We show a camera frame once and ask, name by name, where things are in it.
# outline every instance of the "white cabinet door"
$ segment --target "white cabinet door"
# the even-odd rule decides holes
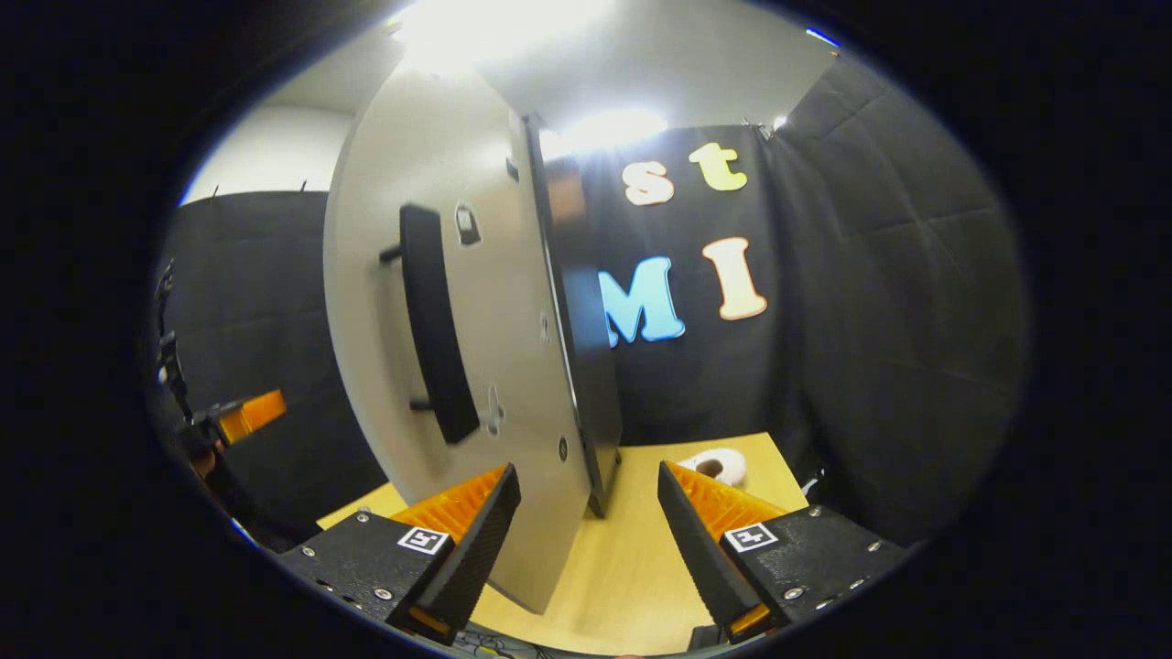
[[[440,213],[452,319],[481,416],[481,427],[452,446],[431,413],[409,408],[427,392],[402,263],[379,261],[380,251],[398,243],[400,208],[408,203]],[[472,219],[479,242],[469,246]],[[342,149],[323,252],[338,365],[388,478],[415,503],[512,462],[522,503],[490,583],[544,610],[581,521],[590,478],[522,122],[471,70],[435,77],[401,67]],[[490,389],[497,399],[491,403]],[[504,409],[498,424],[488,422],[490,405]]]

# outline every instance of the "wooden table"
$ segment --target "wooden table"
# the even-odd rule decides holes
[[[656,498],[661,460],[683,461],[710,448],[744,454],[744,490],[785,510],[808,505],[765,433],[683,444],[622,447],[622,464],[605,519],[588,511],[544,614],[531,613],[491,586],[472,621],[537,645],[593,654],[666,654],[688,647],[693,627],[711,625]],[[360,505],[390,516],[407,508],[391,484],[321,518],[323,529]]]

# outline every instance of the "black curtain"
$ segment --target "black curtain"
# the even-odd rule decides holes
[[[326,319],[325,192],[248,192],[180,206],[166,330],[193,410],[281,389],[288,412],[227,449],[258,511],[304,539],[315,521],[387,481],[342,386]],[[173,406],[169,422],[179,420]]]
[[[688,156],[709,142],[735,149],[738,190],[710,188]],[[771,178],[762,142],[747,125],[683,128],[580,158],[586,208],[600,252],[600,270],[625,290],[635,266],[652,257],[672,260],[668,286],[682,335],[646,341],[621,338],[613,348],[624,444],[710,440],[774,428],[784,349],[782,249]],[[666,169],[674,196],[634,205],[622,171],[654,161]],[[764,312],[742,320],[720,317],[723,300],[714,264],[701,250],[730,237],[748,239],[744,253]]]
[[[945,127],[847,57],[765,143],[803,338],[783,454],[813,449],[827,468],[811,498],[897,542],[927,537],[979,484],[1017,403],[1009,213]]]

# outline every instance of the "blue letter m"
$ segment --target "blue letter m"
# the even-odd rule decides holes
[[[611,330],[613,324],[629,344],[635,340],[639,318],[643,317],[645,341],[662,341],[683,334],[683,322],[675,317],[672,307],[672,291],[667,287],[667,271],[672,259],[652,257],[635,266],[631,278],[631,293],[619,286],[609,272],[599,271],[598,283],[602,286],[602,306],[609,322],[606,325],[611,347],[619,345],[619,335]]]

